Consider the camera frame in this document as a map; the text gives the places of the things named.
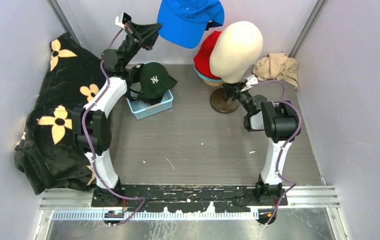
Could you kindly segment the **wooden hat stand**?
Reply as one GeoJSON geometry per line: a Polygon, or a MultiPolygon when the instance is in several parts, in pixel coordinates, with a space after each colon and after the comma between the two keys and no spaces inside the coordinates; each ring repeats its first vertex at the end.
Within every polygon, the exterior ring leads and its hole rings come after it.
{"type": "Polygon", "coordinates": [[[223,81],[208,81],[208,80],[204,80],[204,82],[207,84],[207,85],[209,85],[209,86],[214,86],[214,87],[220,87],[220,86],[222,86],[223,85],[223,81]]]}

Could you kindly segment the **cyan bucket hat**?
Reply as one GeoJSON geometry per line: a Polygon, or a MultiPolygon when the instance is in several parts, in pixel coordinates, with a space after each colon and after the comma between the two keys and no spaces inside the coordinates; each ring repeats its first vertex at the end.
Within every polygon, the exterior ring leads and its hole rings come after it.
{"type": "Polygon", "coordinates": [[[214,83],[219,83],[219,82],[222,82],[222,79],[213,79],[213,78],[209,78],[205,75],[203,75],[199,70],[197,70],[197,68],[195,66],[193,66],[195,72],[197,73],[197,75],[203,79],[204,81],[209,81],[209,82],[214,82],[214,83]]]}

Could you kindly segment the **blue bucket hat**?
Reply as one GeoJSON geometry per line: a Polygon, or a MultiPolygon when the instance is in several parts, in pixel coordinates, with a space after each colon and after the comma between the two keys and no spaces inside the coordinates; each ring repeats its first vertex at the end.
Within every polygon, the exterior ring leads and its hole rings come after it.
{"type": "Polygon", "coordinates": [[[178,46],[197,47],[210,28],[221,27],[225,10],[219,0],[163,0],[157,22],[162,26],[159,35],[178,46]]]}

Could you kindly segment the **beige mannequin head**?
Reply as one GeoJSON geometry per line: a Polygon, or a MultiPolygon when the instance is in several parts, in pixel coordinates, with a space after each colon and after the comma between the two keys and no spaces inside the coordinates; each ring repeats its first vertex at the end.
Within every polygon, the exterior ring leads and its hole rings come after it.
{"type": "Polygon", "coordinates": [[[209,58],[210,71],[224,83],[239,82],[247,69],[260,57],[264,40],[252,22],[238,21],[226,27],[209,58]]]}

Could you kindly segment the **bright red bucket hat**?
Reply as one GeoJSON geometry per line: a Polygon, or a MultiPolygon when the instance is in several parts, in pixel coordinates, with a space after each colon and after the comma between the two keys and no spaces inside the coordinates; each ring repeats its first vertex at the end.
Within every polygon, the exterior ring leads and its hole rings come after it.
{"type": "Polygon", "coordinates": [[[221,78],[214,75],[210,68],[210,57],[222,31],[212,32],[201,44],[196,56],[193,58],[195,69],[204,77],[214,80],[221,78]]]}

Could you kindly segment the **dark green bucket hat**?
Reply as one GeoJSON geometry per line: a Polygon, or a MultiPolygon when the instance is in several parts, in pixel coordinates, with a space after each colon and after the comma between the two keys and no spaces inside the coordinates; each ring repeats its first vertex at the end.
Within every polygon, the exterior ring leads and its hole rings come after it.
{"type": "Polygon", "coordinates": [[[140,90],[138,97],[144,100],[161,100],[166,90],[171,90],[178,83],[158,62],[142,64],[138,80],[140,90]]]}

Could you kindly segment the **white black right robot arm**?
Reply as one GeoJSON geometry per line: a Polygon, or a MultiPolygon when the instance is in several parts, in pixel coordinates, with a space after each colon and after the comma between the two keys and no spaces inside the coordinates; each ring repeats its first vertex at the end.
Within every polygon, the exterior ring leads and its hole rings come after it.
{"type": "Polygon", "coordinates": [[[301,117],[290,101],[271,101],[258,94],[252,96],[243,89],[243,83],[223,85],[227,100],[238,101],[247,114],[244,128],[249,132],[264,132],[268,140],[266,160],[258,182],[254,199],[261,205],[272,201],[280,205],[285,198],[283,190],[283,166],[287,152],[301,131],[301,117]]]}

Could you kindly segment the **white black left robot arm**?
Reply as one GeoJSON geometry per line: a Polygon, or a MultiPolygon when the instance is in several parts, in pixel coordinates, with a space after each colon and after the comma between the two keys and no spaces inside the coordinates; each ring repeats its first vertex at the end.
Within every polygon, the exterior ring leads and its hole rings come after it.
{"type": "Polygon", "coordinates": [[[71,113],[73,141],[88,159],[96,177],[96,199],[105,200],[113,207],[129,197],[121,191],[120,178],[113,168],[108,117],[136,81],[138,68],[129,68],[128,64],[140,49],[152,50],[162,27],[161,23],[134,23],[125,12],[116,16],[115,25],[119,31],[101,53],[100,70],[105,83],[92,100],[71,113]]]}

